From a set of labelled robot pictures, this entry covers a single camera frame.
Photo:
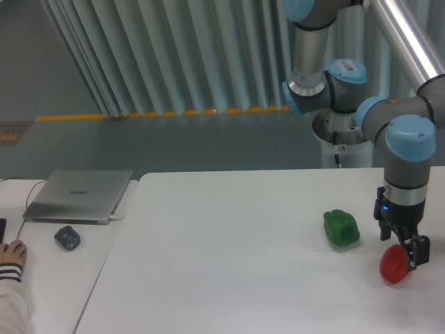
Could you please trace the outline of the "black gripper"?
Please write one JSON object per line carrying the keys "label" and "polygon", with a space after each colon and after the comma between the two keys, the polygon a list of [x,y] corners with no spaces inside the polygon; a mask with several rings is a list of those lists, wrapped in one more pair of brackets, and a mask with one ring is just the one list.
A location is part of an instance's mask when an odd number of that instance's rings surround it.
{"label": "black gripper", "polygon": [[430,260],[430,238],[418,232],[425,201],[415,205],[399,205],[390,201],[385,192],[383,186],[377,188],[373,211],[373,217],[380,228],[380,240],[388,240],[394,233],[399,244],[407,249],[407,271],[416,270],[419,265]]}

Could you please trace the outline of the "beige sleeved forearm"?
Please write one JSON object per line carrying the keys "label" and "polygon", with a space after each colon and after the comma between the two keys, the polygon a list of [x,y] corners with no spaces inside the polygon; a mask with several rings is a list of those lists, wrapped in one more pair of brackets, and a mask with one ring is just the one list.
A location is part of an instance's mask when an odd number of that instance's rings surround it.
{"label": "beige sleeved forearm", "polygon": [[22,267],[1,265],[1,333],[28,333],[29,300],[22,282]]}

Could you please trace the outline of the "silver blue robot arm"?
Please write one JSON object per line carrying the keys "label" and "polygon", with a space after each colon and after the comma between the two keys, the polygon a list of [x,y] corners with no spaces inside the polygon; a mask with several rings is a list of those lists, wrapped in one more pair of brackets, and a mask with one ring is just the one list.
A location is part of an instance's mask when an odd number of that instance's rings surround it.
{"label": "silver blue robot arm", "polygon": [[296,32],[293,71],[283,83],[290,110],[322,110],[352,118],[357,131],[386,159],[377,190],[374,218],[380,238],[396,235],[408,271],[428,262],[430,240],[419,234],[436,148],[444,126],[444,62],[404,1],[360,1],[396,56],[415,96],[401,102],[365,97],[365,67],[351,59],[323,68],[327,30],[339,11],[355,1],[286,1],[284,10]]}

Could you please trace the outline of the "person's hand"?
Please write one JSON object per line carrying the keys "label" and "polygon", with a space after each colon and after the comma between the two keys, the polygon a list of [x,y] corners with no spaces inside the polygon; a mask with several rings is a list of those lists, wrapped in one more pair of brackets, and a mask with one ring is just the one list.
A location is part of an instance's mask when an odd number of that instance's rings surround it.
{"label": "person's hand", "polygon": [[21,240],[1,244],[1,275],[20,277],[26,261],[27,247]]}

